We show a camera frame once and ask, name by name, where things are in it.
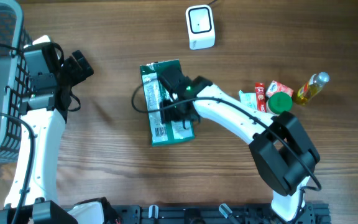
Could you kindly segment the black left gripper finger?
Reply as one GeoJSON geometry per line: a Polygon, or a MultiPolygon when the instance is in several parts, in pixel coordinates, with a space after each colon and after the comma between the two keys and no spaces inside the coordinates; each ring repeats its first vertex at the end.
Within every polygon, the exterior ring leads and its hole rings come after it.
{"type": "Polygon", "coordinates": [[[80,67],[80,71],[76,74],[77,80],[86,80],[88,77],[94,74],[92,66],[89,64],[86,57],[80,50],[73,52],[72,56],[75,58],[77,64],[80,67]]]}
{"type": "Polygon", "coordinates": [[[80,67],[73,57],[69,57],[64,61],[63,71],[65,76],[67,77],[67,82],[70,85],[77,85],[84,81],[76,79],[76,74],[80,71],[80,67]]]}

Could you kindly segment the green gloves package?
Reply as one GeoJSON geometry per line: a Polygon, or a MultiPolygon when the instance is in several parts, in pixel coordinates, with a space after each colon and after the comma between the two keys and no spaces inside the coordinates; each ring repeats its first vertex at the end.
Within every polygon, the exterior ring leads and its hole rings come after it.
{"type": "MultiPolygon", "coordinates": [[[[181,68],[179,59],[152,62],[140,66],[140,77],[144,89],[147,110],[157,110],[163,100],[169,100],[169,92],[160,84],[157,77],[170,65],[181,68]]],[[[164,123],[159,112],[149,113],[152,146],[178,144],[195,138],[190,121],[169,121],[164,123]]]]}

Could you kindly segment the teal wet wipes pack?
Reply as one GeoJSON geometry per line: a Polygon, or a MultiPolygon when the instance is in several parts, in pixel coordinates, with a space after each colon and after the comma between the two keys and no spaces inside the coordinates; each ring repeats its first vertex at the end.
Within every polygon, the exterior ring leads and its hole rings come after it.
{"type": "Polygon", "coordinates": [[[247,107],[257,110],[257,99],[256,93],[244,93],[242,90],[239,91],[240,102],[245,104],[247,107]]]}

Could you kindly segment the red coffee stick sachet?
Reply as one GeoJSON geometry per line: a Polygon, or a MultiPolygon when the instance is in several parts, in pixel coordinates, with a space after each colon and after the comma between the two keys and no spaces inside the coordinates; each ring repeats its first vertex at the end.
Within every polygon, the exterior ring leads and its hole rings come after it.
{"type": "Polygon", "coordinates": [[[257,109],[261,112],[266,112],[265,104],[265,87],[263,83],[255,84],[255,95],[257,100],[257,109]]]}

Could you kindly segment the green lidded small jar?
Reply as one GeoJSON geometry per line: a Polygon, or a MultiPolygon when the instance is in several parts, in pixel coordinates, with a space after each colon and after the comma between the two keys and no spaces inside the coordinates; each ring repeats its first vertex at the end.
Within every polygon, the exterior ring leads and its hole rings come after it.
{"type": "Polygon", "coordinates": [[[293,106],[292,98],[283,92],[273,94],[266,102],[267,111],[274,115],[280,115],[284,111],[290,111],[293,106]]]}

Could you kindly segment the yellow dish soap bottle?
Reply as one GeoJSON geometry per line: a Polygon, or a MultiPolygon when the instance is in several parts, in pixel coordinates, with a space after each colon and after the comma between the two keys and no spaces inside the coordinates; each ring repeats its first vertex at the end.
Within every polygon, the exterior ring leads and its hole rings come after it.
{"type": "Polygon", "coordinates": [[[316,73],[293,95],[293,101],[298,105],[307,104],[316,96],[330,80],[326,72],[316,73]]]}

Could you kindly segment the red white tissue box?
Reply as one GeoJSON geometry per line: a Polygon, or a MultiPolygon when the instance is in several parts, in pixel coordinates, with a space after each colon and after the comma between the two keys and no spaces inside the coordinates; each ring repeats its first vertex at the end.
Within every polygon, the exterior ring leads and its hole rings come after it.
{"type": "Polygon", "coordinates": [[[286,93],[289,97],[292,97],[293,95],[293,89],[280,82],[273,80],[268,86],[268,88],[266,89],[265,96],[267,98],[270,98],[271,96],[279,92],[286,93]]]}

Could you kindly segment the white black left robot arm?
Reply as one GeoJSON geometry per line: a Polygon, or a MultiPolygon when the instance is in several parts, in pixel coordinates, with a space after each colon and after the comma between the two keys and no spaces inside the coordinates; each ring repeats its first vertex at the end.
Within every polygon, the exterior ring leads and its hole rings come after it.
{"type": "Polygon", "coordinates": [[[58,202],[57,163],[72,88],[94,71],[80,51],[66,57],[48,36],[2,44],[0,58],[0,163],[15,162],[0,223],[118,223],[106,198],[71,210],[58,202]]]}

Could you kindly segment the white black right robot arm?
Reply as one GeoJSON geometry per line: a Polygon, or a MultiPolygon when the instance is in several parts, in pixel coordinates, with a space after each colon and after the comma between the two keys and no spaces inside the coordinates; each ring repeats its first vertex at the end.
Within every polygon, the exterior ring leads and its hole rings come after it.
{"type": "Polygon", "coordinates": [[[275,214],[287,223],[301,217],[305,191],[321,190],[314,175],[320,155],[296,116],[253,110],[212,81],[192,80],[174,66],[165,68],[157,80],[170,95],[159,110],[163,120],[204,118],[235,134],[249,146],[259,175],[273,190],[275,214]]]}

